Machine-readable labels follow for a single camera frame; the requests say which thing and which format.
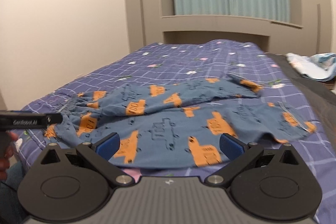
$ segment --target black circular cover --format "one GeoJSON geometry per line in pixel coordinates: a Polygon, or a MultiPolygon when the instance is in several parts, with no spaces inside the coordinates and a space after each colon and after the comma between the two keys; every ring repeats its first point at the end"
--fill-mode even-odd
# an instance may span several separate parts
{"type": "Polygon", "coordinates": [[[293,221],[314,214],[321,190],[312,174],[295,165],[254,168],[231,184],[233,199],[248,213],[273,221],[293,221]]]}
{"type": "Polygon", "coordinates": [[[44,221],[81,219],[100,207],[109,193],[104,177],[90,169],[70,165],[40,170],[44,172],[27,174],[34,177],[21,182],[18,197],[29,214],[44,221]]]}

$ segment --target blue gripper pad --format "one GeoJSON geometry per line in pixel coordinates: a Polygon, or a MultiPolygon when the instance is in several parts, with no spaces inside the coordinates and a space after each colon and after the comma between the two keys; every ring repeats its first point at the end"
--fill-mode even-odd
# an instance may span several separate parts
{"type": "Polygon", "coordinates": [[[235,137],[224,133],[219,139],[219,148],[229,160],[234,160],[243,154],[248,146],[235,137]]]}
{"type": "Polygon", "coordinates": [[[120,148],[120,137],[111,133],[92,145],[92,149],[102,158],[109,160],[120,148]]]}

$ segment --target cabinet handle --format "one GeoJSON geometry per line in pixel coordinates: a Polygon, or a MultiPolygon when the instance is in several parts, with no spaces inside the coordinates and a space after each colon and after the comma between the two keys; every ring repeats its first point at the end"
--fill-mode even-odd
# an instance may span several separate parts
{"type": "Polygon", "coordinates": [[[146,46],[146,30],[145,30],[145,19],[143,14],[143,0],[140,0],[140,16],[141,16],[141,27],[142,27],[142,43],[146,46]]]}

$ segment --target bed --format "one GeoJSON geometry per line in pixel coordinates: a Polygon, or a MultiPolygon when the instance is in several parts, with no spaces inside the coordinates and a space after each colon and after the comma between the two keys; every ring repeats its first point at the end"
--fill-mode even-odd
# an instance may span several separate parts
{"type": "MultiPolygon", "coordinates": [[[[268,56],[253,43],[215,40],[202,45],[167,45],[155,43],[129,54],[123,59],[78,78],[54,92],[38,99],[24,110],[52,112],[62,106],[74,94],[86,91],[113,90],[124,83],[134,85],[174,84],[191,78],[226,78],[228,72],[248,77],[264,86],[262,97],[235,99],[237,104],[260,102],[290,103],[306,120],[317,126],[317,132],[304,140],[292,142],[318,179],[323,199],[316,213],[318,223],[336,223],[336,157],[334,152],[334,125],[326,117],[336,110],[335,96],[323,94],[319,87],[300,82],[301,77],[282,58],[268,56]]],[[[18,155],[26,170],[45,147],[43,133],[39,130],[19,132],[18,155]]],[[[266,147],[278,147],[272,140],[263,139],[266,147]]],[[[202,179],[221,168],[213,165],[203,168],[178,170],[126,170],[137,179],[147,176],[200,176],[202,179]]]]}

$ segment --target folded clothing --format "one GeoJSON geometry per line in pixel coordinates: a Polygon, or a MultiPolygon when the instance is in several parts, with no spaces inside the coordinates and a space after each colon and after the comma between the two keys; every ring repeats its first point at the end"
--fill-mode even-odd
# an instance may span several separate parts
{"type": "Polygon", "coordinates": [[[305,78],[326,82],[336,76],[336,55],[333,53],[307,57],[290,52],[286,57],[292,67],[305,78]]]}
{"type": "Polygon", "coordinates": [[[231,75],[231,80],[189,80],[155,87],[124,85],[112,93],[80,93],[63,108],[63,122],[47,129],[46,142],[75,147],[117,132],[120,149],[109,160],[114,165],[185,168],[227,161],[219,149],[223,133],[245,143],[271,134],[283,143],[315,130],[288,105],[237,106],[232,100],[217,100],[256,98],[261,89],[231,75]]]}

